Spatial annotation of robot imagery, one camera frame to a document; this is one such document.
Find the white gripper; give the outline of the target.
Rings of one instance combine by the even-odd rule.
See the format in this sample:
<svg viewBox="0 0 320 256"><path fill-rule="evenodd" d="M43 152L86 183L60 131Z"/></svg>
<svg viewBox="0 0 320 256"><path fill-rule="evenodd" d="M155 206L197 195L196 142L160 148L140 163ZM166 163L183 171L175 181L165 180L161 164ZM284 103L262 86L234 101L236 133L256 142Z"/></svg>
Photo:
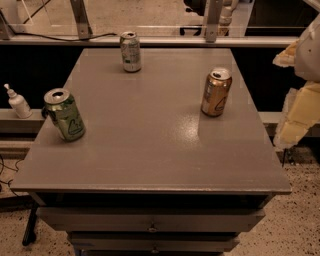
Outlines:
<svg viewBox="0 0 320 256"><path fill-rule="evenodd" d="M285 97L273 143L278 149L289 149L320 120L320 14L298 41L275 56L273 64L295 66L297 76L310 80L299 90L290 88Z"/></svg>

